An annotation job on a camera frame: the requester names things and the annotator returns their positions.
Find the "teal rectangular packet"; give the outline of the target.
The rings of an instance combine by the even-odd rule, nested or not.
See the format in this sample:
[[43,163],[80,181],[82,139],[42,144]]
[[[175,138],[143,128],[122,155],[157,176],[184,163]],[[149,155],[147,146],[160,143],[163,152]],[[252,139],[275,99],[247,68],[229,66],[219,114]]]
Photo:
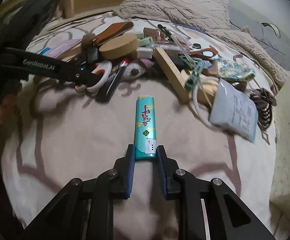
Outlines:
[[137,98],[134,146],[136,160],[156,158],[155,102],[152,96]]

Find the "orange white scissors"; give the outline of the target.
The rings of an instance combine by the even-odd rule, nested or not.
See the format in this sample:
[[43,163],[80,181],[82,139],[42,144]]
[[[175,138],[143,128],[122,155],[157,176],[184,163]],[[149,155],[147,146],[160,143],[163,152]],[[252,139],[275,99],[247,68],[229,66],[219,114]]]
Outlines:
[[93,66],[92,74],[95,74],[96,81],[93,85],[76,85],[75,91],[77,93],[89,92],[91,94],[98,92],[101,87],[106,83],[112,70],[112,63],[108,60],[95,63]]

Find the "purple flat box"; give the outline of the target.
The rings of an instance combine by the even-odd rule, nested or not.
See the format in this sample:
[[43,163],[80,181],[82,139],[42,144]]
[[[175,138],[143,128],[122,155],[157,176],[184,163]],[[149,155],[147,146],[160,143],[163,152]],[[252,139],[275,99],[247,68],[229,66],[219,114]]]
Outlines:
[[62,54],[66,53],[68,50],[74,48],[80,43],[81,43],[81,39],[64,40],[64,41],[61,41],[56,46],[47,50],[43,55],[52,57],[52,58],[58,58]]

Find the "black cosmetic packet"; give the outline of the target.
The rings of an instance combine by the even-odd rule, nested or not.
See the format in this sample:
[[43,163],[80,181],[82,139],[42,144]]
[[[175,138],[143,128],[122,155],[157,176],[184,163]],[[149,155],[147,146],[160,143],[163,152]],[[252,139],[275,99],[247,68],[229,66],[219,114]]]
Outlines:
[[124,59],[117,67],[116,71],[110,75],[104,86],[98,91],[96,101],[101,103],[109,102],[115,92],[121,78],[129,64],[128,59]]

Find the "green circuit board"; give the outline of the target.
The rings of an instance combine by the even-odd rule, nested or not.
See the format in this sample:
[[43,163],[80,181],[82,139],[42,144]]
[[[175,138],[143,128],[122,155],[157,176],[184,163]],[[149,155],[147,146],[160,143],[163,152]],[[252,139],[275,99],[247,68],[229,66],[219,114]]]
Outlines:
[[204,61],[198,61],[196,62],[196,66],[193,68],[191,74],[189,75],[186,83],[185,83],[185,90],[191,91],[193,88],[197,85],[199,79],[200,79],[200,74],[204,70],[206,64]]

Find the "wooden block stand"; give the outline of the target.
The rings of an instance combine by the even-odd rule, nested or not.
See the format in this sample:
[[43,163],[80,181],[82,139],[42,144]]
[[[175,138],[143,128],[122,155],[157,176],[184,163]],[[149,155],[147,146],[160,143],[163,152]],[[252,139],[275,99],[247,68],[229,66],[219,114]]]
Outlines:
[[188,103],[189,100],[192,99],[192,96],[190,92],[185,89],[186,81],[168,54],[162,48],[156,48],[153,51],[153,57],[168,78],[177,96],[181,100],[181,103]]

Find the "grey text pouch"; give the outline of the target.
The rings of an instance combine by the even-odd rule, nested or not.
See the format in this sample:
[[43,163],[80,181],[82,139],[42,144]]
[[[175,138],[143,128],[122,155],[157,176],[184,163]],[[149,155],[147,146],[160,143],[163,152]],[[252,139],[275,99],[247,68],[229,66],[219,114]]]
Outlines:
[[219,80],[209,122],[254,142],[258,112],[250,98],[224,79]]

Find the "floral fabric pouch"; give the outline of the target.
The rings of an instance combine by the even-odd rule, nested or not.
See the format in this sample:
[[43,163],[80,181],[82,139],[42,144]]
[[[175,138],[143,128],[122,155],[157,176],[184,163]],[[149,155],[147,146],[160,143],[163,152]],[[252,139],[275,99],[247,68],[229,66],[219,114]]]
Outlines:
[[217,64],[218,77],[230,82],[249,82],[255,78],[253,68],[232,60],[218,58],[214,60]]

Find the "round cork box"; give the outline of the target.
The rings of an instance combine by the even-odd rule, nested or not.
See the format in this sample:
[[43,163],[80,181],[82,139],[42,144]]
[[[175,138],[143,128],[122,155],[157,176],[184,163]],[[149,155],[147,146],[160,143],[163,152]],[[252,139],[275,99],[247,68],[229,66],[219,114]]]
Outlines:
[[136,34],[126,33],[101,45],[99,52],[106,60],[114,60],[132,53],[138,47],[139,41]]

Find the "white storage box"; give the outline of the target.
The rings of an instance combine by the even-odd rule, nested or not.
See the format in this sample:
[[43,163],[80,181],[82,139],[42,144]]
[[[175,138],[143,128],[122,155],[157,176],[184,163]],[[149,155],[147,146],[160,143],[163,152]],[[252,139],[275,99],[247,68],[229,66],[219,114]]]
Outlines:
[[274,232],[276,239],[290,237],[290,76],[276,95],[274,107],[276,158],[269,195],[270,203],[281,212]]

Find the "beige fluffy blanket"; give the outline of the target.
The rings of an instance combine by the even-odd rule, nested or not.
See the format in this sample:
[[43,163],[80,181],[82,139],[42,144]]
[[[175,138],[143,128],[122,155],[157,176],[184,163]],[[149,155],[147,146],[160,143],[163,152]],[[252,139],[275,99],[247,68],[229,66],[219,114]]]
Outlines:
[[257,43],[248,27],[231,28],[228,6],[221,0],[124,0],[114,14],[197,27],[257,63],[277,89],[288,79],[286,71]]

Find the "grey pillow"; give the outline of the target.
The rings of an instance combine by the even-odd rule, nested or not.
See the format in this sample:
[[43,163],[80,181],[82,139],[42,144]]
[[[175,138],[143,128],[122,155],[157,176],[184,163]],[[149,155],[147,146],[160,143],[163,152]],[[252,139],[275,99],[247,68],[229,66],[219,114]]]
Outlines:
[[279,29],[281,38],[276,37],[271,28],[261,24],[272,23],[271,20],[242,1],[229,0],[228,11],[232,29],[242,30],[248,27],[252,36],[272,59],[283,69],[290,71],[290,38],[283,31]]

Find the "white cap on headboard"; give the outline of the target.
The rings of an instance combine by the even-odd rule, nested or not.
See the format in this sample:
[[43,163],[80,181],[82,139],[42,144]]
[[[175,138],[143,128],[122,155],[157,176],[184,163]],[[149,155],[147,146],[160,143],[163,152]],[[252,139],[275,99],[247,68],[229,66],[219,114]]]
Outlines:
[[274,25],[272,23],[266,23],[266,22],[262,22],[261,24],[264,27],[271,28],[272,31],[274,32],[274,34],[276,35],[276,37],[281,38],[281,32],[280,32],[279,28],[276,25]]

